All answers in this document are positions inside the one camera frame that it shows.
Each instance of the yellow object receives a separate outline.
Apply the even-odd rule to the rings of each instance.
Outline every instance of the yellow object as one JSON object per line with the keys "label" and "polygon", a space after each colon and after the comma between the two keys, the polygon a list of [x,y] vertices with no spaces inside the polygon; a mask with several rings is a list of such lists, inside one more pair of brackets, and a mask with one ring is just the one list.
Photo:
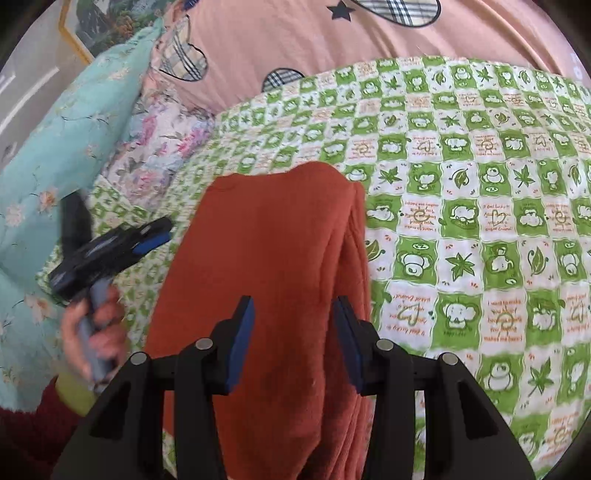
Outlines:
{"label": "yellow object", "polygon": [[81,417],[90,411],[96,401],[96,395],[89,390],[88,384],[68,372],[58,375],[56,391],[61,401]]}

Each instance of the framed painting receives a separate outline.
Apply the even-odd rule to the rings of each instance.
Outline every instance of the framed painting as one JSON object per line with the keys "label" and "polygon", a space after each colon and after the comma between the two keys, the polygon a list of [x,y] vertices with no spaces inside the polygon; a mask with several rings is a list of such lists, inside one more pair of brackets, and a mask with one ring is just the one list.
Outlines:
{"label": "framed painting", "polygon": [[90,63],[161,17],[174,0],[64,0],[59,29],[78,55]]}

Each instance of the floral pillow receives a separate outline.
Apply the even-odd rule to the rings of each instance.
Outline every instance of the floral pillow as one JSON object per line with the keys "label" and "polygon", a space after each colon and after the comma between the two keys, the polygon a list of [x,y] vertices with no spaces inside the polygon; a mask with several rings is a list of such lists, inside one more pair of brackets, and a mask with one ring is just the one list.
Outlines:
{"label": "floral pillow", "polygon": [[133,205],[156,210],[183,163],[207,141],[213,116],[187,109],[173,90],[151,92],[135,104],[122,139],[103,170]]}

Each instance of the blue gripper pad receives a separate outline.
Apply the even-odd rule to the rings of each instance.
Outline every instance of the blue gripper pad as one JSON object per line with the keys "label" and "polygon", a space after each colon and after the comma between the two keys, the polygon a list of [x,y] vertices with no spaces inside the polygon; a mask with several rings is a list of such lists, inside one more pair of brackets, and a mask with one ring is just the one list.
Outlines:
{"label": "blue gripper pad", "polygon": [[363,386],[361,354],[353,334],[353,329],[358,327],[358,320],[349,302],[344,303],[341,298],[333,302],[333,317],[339,337],[340,349],[345,359],[345,367],[349,374],[349,381],[355,387],[357,393],[361,393]]}
{"label": "blue gripper pad", "polygon": [[231,392],[240,380],[240,374],[242,373],[242,365],[248,351],[248,345],[251,341],[252,328],[255,323],[255,307],[252,298],[248,299],[248,304],[242,314],[242,321],[240,328],[234,338],[234,344],[232,350],[230,350],[230,356],[228,360],[228,379],[226,380],[226,388],[228,392]]}

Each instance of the folded orange cloth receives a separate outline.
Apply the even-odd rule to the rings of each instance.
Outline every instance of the folded orange cloth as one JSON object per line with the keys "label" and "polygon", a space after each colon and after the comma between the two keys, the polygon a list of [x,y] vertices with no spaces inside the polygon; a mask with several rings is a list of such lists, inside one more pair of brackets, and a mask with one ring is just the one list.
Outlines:
{"label": "folded orange cloth", "polygon": [[[215,397],[235,480],[358,479],[368,403],[349,384],[332,300],[369,317],[364,192],[322,163],[208,188],[156,306],[146,351],[180,351],[230,318],[241,295],[256,317],[240,383]],[[167,398],[165,428],[172,433]]]}

